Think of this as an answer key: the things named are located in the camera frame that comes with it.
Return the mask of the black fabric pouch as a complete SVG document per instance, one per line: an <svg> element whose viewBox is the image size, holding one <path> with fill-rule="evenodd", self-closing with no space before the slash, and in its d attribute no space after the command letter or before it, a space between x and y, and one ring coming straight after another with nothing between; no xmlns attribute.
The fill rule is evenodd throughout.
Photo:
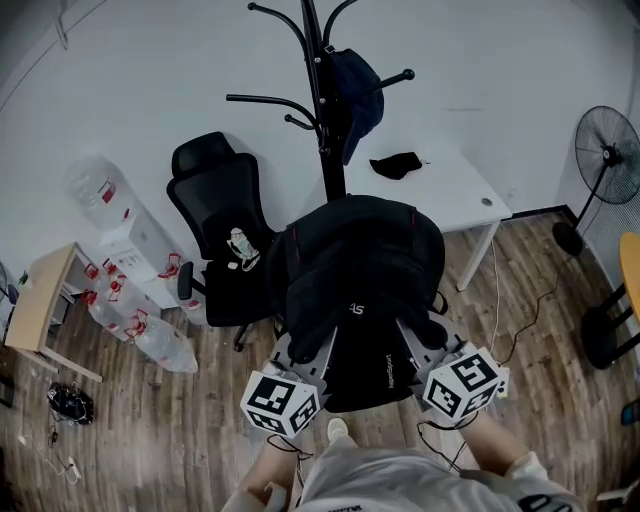
<svg viewBox="0 0 640 512"><path fill-rule="evenodd" d="M415 152L398 153L379 160L370 159L369 164L376 174L395 181L423 166Z"/></svg>

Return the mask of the black backpack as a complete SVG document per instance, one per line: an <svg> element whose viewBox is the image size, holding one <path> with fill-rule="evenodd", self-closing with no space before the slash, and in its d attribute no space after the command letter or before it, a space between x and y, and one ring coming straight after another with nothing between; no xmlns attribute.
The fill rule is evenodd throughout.
<svg viewBox="0 0 640 512"><path fill-rule="evenodd" d="M396 319L424 347L422 368L444 354L433 324L444 264L442 233L428 217L373 196L331 201L276 237L266 282L291 336L294 364L312 364L338 329L323 379L327 411L353 412L412 395L418 372Z"/></svg>

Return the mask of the person's light shirt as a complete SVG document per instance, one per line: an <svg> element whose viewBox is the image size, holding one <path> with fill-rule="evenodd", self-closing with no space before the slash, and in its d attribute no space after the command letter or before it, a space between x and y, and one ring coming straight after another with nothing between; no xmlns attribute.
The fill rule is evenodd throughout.
<svg viewBox="0 0 640 512"><path fill-rule="evenodd" d="M504 476L449 472L411 449L361 448L344 437L314 463L297 512L584 512L537 456Z"/></svg>

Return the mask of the black coat rack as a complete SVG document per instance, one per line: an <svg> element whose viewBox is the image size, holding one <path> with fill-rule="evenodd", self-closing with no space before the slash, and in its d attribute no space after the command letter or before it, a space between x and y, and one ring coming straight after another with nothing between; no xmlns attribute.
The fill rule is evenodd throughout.
<svg viewBox="0 0 640 512"><path fill-rule="evenodd" d="M316 134L318 151L321 160L326 198L331 201L347 195L344 166L341 160L340 140L337 133L338 97L334 85L330 54L336 50L330 44L333 24L348 6L358 0L344 0L330 14L326 24L320 26L313 0L301 0L303 26L296 23L285 14L260 6L254 2L247 5L250 10L274 16L283 21L295 34L302 48L307 75L309 79L314 111L309 112L303 106L283 98L255 95L228 94L230 102L245 102L258 104L282 105L292 108L306 117L300 121L291 115L285 120L302 129L311 130ZM372 90L383 90L399 82L412 80L415 73L405 69L401 73L374 85Z"/></svg>

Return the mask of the person's right forearm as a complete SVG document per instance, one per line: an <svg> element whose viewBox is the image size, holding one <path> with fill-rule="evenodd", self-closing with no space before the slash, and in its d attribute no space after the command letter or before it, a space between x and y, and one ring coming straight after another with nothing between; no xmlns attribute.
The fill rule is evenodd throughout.
<svg viewBox="0 0 640 512"><path fill-rule="evenodd" d="M460 427L462 435L476 463L483 471L504 476L509 468L524 457L528 447L486 412Z"/></svg>

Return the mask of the person's left forearm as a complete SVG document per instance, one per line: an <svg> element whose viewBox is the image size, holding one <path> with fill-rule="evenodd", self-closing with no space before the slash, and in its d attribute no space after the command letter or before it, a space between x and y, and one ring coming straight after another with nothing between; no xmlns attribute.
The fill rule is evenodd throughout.
<svg viewBox="0 0 640 512"><path fill-rule="evenodd" d="M269 436L257 459L241 480L238 490L248 493L262 505L267 505L276 492L278 497L283 498L283 510L287 510L296 479L300 450L297 440L280 435Z"/></svg>

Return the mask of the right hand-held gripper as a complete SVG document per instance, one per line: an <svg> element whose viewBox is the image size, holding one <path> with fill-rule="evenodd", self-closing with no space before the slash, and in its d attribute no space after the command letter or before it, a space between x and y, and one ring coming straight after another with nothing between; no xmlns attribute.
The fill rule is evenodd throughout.
<svg viewBox="0 0 640 512"><path fill-rule="evenodd" d="M465 344L450 320L434 320L433 324L437 339L452 354L429 371L417 397L427 410L438 413L447 426L461 426L494 398L506 396L509 370L501 367L487 348ZM400 318L396 319L396 325L407 347L409 361L419 372L425 364L425 349Z"/></svg>

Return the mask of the white metal frame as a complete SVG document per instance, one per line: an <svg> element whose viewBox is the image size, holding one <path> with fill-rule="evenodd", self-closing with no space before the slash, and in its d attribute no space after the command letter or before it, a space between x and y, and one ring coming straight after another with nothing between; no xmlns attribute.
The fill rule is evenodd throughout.
<svg viewBox="0 0 640 512"><path fill-rule="evenodd" d="M628 487L599 493L596 497L597 502L606 502L611 500L621 500L623 503L629 501L630 496L640 489L640 478L630 484Z"/></svg>

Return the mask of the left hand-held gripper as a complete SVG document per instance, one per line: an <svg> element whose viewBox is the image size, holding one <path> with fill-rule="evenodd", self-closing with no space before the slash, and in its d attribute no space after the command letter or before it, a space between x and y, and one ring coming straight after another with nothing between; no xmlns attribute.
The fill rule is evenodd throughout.
<svg viewBox="0 0 640 512"><path fill-rule="evenodd" d="M322 410L326 390L324 375L329 368L338 329L321 344L311 364L311 371L293 365L289 354L291 336L280 336L260 371L253 371L240 402L250 424L258 429L287 439L296 436Z"/></svg>

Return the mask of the white water dispenser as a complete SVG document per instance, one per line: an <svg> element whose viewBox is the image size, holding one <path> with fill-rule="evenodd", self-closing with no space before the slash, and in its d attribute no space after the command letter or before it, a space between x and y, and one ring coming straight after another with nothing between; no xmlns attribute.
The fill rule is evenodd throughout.
<svg viewBox="0 0 640 512"><path fill-rule="evenodd" d="M101 252L161 309L178 306L160 277L169 263L184 252L146 211L102 234Z"/></svg>

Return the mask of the black mesh office chair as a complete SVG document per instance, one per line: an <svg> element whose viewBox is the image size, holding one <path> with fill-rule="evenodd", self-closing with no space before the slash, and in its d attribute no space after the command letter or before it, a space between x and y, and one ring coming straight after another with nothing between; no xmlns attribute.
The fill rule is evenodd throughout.
<svg viewBox="0 0 640 512"><path fill-rule="evenodd" d="M189 226L205 261L197 271L192 262L178 272L177 295L205 298L211 327L234 327L233 348L245 348L248 327L276 314L266 286L266 256L276 232L266 222L260 197L259 168L249 153L235 152L224 134L212 132L176 148L172 179L166 192ZM232 228L244 231L261 257L249 272L227 240Z"/></svg>

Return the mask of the person's white shoe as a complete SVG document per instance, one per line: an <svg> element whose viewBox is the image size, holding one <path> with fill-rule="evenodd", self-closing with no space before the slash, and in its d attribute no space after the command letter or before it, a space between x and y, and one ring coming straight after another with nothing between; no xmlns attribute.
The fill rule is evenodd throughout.
<svg viewBox="0 0 640 512"><path fill-rule="evenodd" d="M327 437L331 445L356 447L354 439L349 434L346 422L340 417L329 420L327 425Z"/></svg>

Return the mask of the round yellow table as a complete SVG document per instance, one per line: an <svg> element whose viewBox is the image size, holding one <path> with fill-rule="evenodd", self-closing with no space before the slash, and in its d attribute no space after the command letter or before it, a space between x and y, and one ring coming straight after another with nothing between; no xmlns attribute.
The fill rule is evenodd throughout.
<svg viewBox="0 0 640 512"><path fill-rule="evenodd" d="M615 331L634 317L640 328L640 234L626 232L619 243L622 283L599 306L588 308L581 322L581 341L589 363L599 370L640 345L640 332L618 344ZM629 306L612 319L608 311L624 296Z"/></svg>

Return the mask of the white desk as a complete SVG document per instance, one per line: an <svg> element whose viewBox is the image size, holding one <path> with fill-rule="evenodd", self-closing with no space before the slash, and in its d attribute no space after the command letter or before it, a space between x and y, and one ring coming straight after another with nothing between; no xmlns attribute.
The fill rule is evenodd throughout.
<svg viewBox="0 0 640 512"><path fill-rule="evenodd" d="M467 288L499 224L513 212L479 171L454 147L421 151L423 166L399 180L376 174L366 159L355 159L345 171L347 191L403 202L429 217L441 232L483 229L456 288Z"/></svg>

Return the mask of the dark navy cap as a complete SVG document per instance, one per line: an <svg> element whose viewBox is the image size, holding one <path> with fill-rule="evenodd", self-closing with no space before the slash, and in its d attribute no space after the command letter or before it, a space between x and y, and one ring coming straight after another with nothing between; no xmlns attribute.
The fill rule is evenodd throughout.
<svg viewBox="0 0 640 512"><path fill-rule="evenodd" d="M355 51L345 49L330 54L338 97L337 133L343 165L348 165L359 142L382 120L384 95L372 90L381 79Z"/></svg>

